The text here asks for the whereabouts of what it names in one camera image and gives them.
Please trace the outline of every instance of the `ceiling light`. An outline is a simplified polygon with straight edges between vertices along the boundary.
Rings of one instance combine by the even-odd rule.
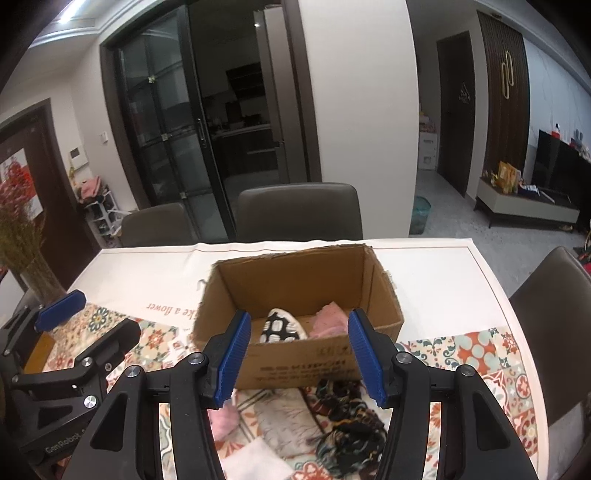
[[[67,23],[69,22],[74,15],[77,14],[78,10],[82,6],[85,0],[73,0],[62,13],[60,19],[58,20],[59,23]]]

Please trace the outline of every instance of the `vase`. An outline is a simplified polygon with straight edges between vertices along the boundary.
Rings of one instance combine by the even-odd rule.
[[[43,306],[47,306],[66,295],[64,287],[39,253],[21,277]]]

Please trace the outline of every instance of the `blue basket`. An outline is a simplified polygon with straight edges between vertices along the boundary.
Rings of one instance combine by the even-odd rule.
[[[413,216],[410,220],[410,235],[422,235],[427,226],[427,218],[431,211],[431,204],[424,197],[415,197]]]

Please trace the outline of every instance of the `white wall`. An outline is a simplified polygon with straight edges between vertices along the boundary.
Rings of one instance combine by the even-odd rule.
[[[417,39],[417,56],[421,64],[421,72],[418,75],[418,87],[423,111],[433,120],[436,132],[439,134],[441,132],[441,87],[437,40],[451,37],[464,31],[470,32],[476,84],[474,143],[466,194],[472,199],[475,199],[478,179],[481,177],[482,167],[484,165],[486,137],[488,134],[488,73],[486,70],[482,30],[480,29],[476,9],[474,15],[468,20],[461,21],[458,24],[441,25],[432,35]]]
[[[583,143],[591,145],[591,95],[548,54],[524,41],[530,70],[530,136],[524,178],[530,181],[540,130],[551,132],[558,123],[566,143],[578,129],[583,132]]]
[[[12,318],[12,313],[23,294],[12,272],[6,272],[6,276],[0,282],[0,327]]]
[[[545,51],[591,93],[591,78],[568,42],[527,0],[475,0],[503,17],[538,48]]]
[[[80,136],[93,173],[109,185],[120,209],[137,208],[113,141],[100,73],[98,44],[92,44],[81,59],[73,72],[71,84]],[[109,140],[106,144],[100,139],[102,132],[107,132]]]
[[[14,85],[0,93],[0,122],[43,100],[50,99],[53,126],[57,144],[66,172],[70,170],[70,150],[83,145],[72,104],[72,91],[68,78],[50,76],[36,78]],[[89,167],[76,172],[75,180],[82,181],[92,177]]]
[[[352,184],[365,238],[406,237],[418,89],[404,0],[299,0],[324,181]]]

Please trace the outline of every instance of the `blue gripper pad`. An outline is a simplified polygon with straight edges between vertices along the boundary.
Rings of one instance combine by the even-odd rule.
[[[349,342],[355,353],[365,387],[368,389],[368,395],[376,401],[378,407],[383,408],[387,400],[384,373],[368,338],[368,334],[373,333],[374,329],[370,324],[371,332],[366,332],[366,326],[363,325],[364,322],[359,317],[359,313],[365,317],[365,314],[362,311],[358,312],[358,309],[352,310],[349,315]]]
[[[213,400],[218,408],[222,408],[223,403],[232,396],[250,339],[251,316],[243,312],[217,371],[217,387]]]
[[[80,290],[74,290],[39,312],[35,330],[49,332],[84,309],[85,305],[86,296]]]

